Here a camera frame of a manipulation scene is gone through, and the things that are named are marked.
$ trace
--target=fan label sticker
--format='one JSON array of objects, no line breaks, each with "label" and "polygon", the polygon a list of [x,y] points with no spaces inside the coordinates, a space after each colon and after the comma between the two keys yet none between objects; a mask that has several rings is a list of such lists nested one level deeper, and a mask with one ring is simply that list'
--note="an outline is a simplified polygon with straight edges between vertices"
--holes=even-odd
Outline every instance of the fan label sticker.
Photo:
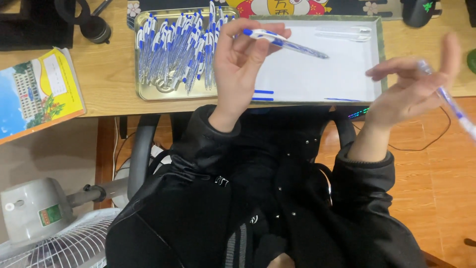
[{"label": "fan label sticker", "polygon": [[59,204],[40,210],[38,214],[40,215],[40,220],[43,227],[55,223],[63,218]]}]

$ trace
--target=jacket sleeve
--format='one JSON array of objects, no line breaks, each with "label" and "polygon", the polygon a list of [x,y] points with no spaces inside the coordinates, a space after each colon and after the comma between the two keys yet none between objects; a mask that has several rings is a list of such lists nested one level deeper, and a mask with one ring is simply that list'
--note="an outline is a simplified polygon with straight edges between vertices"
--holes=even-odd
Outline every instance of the jacket sleeve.
[{"label": "jacket sleeve", "polygon": [[332,209],[364,230],[395,267],[427,267],[410,230],[390,216],[395,184],[394,157],[390,152],[376,163],[347,159],[352,144],[336,156],[331,179]]},{"label": "jacket sleeve", "polygon": [[232,138],[240,132],[239,121],[231,133],[214,129],[208,117],[215,105],[205,105],[193,112],[182,138],[170,148],[172,164],[162,176],[162,186],[189,185],[196,179],[207,180],[220,173],[219,163],[228,151]]}]

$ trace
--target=wooden desk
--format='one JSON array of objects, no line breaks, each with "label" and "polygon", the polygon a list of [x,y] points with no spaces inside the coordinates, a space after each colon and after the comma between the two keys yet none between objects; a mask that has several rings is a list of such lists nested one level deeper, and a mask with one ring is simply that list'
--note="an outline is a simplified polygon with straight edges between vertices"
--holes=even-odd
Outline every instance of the wooden desk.
[{"label": "wooden desk", "polygon": [[[95,9],[102,0],[88,0]],[[471,28],[465,0],[442,0],[443,15],[421,29],[411,29],[402,21],[384,22],[387,58],[419,55],[439,66],[441,36],[456,31],[463,46],[461,73],[452,89],[454,96],[476,96],[476,74],[466,65],[466,54],[476,48],[476,28]],[[171,113],[193,111],[197,107],[216,103],[216,99],[188,101],[144,101],[136,96],[134,86],[134,34],[126,25],[126,5],[114,0],[101,14],[112,28],[111,44],[95,45],[74,32],[71,50],[79,85],[86,102],[85,116]],[[41,56],[46,51],[0,52],[0,70]]]}]

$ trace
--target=black headphones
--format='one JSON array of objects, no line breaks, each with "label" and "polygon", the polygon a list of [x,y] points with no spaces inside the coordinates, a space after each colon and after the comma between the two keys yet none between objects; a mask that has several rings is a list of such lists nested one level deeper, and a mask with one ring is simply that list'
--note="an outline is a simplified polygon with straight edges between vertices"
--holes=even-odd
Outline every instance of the black headphones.
[{"label": "black headphones", "polygon": [[59,16],[69,24],[79,25],[81,34],[89,41],[96,44],[109,44],[111,28],[105,20],[98,16],[102,10],[99,10],[100,8],[98,8],[99,11],[95,11],[91,14],[91,9],[86,0],[76,0],[76,2],[81,6],[81,14],[74,17],[66,11],[63,0],[55,0],[55,8]]}]

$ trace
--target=mouse pad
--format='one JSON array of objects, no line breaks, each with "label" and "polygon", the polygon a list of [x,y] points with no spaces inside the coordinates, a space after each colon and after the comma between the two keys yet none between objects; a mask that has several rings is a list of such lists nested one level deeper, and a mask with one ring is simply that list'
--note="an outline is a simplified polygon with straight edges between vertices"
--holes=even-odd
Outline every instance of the mouse pad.
[{"label": "mouse pad", "polygon": [[[240,17],[252,15],[358,15],[382,16],[382,20],[401,20],[400,0],[214,0],[215,6],[237,8]],[[127,25],[134,28],[134,18],[142,11],[183,9],[209,6],[209,0],[132,0],[127,4]],[[436,0],[432,18],[442,13]]]}]

